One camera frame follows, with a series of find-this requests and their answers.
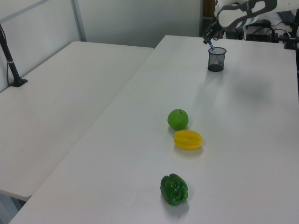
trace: mesh pen holder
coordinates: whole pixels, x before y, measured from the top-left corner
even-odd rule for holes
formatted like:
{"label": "mesh pen holder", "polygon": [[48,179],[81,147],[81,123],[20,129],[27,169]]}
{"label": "mesh pen holder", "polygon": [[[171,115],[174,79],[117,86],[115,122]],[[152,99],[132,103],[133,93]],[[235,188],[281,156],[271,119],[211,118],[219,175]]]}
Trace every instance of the mesh pen holder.
{"label": "mesh pen holder", "polygon": [[224,59],[226,50],[224,48],[209,49],[209,66],[208,70],[218,72],[224,69]]}

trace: white wall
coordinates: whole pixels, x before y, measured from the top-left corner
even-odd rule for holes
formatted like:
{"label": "white wall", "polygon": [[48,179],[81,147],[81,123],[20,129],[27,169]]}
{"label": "white wall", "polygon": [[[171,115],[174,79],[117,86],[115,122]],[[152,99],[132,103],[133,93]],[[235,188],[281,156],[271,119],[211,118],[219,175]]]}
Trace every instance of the white wall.
{"label": "white wall", "polygon": [[[71,0],[46,1],[1,25],[21,77],[79,40]],[[0,48],[0,91],[6,87],[6,58]]]}
{"label": "white wall", "polygon": [[88,42],[156,47],[165,35],[199,36],[203,0],[74,0]]}

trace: lime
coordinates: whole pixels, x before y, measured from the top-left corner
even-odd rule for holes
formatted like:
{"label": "lime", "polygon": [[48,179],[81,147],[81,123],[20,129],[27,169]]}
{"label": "lime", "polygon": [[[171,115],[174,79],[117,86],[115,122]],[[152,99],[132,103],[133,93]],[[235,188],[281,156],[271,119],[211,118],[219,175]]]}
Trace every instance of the lime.
{"label": "lime", "polygon": [[167,122],[173,129],[182,130],[188,125],[188,114],[184,110],[175,109],[168,115]]}

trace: green bell pepper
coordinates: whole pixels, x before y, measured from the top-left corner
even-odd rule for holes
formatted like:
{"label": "green bell pepper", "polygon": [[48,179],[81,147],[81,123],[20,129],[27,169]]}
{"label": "green bell pepper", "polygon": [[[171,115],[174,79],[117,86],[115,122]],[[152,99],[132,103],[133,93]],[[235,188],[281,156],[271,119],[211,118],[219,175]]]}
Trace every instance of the green bell pepper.
{"label": "green bell pepper", "polygon": [[187,184],[176,174],[163,177],[160,190],[164,200],[171,205],[178,205],[188,198]]}

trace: blue pen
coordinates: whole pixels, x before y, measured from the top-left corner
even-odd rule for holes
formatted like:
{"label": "blue pen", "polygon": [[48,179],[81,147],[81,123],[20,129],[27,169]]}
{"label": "blue pen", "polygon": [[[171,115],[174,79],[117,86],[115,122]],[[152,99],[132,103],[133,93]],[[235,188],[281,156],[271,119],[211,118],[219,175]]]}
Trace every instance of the blue pen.
{"label": "blue pen", "polygon": [[209,41],[208,43],[209,43],[209,45],[210,45],[210,47],[211,47],[212,51],[215,51],[215,47],[213,46],[212,42],[211,42],[211,41]]}
{"label": "blue pen", "polygon": [[210,45],[212,51],[216,54],[216,50],[215,50],[215,47],[213,46],[212,42],[211,42],[211,41],[208,41],[208,43],[209,43],[209,45]]}

